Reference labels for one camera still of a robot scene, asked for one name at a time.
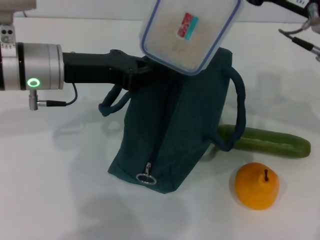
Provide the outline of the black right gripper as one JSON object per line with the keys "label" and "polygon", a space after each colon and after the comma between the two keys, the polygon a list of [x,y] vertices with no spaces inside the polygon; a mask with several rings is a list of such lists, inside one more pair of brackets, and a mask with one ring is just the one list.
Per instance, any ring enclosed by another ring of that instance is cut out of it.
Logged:
{"label": "black right gripper", "polygon": [[[263,0],[246,0],[248,3],[254,6],[261,6]],[[275,4],[296,13],[302,17],[308,18],[308,5],[310,4],[309,0],[275,0]]]}

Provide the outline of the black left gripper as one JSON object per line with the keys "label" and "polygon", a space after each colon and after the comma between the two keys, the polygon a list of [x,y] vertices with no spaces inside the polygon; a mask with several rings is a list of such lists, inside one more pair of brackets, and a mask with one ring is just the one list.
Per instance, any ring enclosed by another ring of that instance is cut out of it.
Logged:
{"label": "black left gripper", "polygon": [[106,54],[63,53],[64,82],[115,84],[137,90],[150,81],[153,64],[147,56],[130,56],[113,49]]}

